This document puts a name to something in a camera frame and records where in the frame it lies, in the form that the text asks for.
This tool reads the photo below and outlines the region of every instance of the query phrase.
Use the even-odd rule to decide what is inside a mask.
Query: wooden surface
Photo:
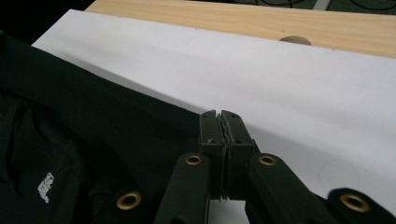
[[[396,58],[396,16],[182,0],[96,0],[86,11]]]

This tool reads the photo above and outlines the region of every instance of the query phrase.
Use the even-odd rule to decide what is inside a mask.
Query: black clamp
[[[246,201],[250,223],[396,223],[395,217],[354,189],[312,193],[279,157],[260,153],[241,117],[208,111],[200,117],[198,150],[175,166],[155,224],[207,223],[210,200]]]

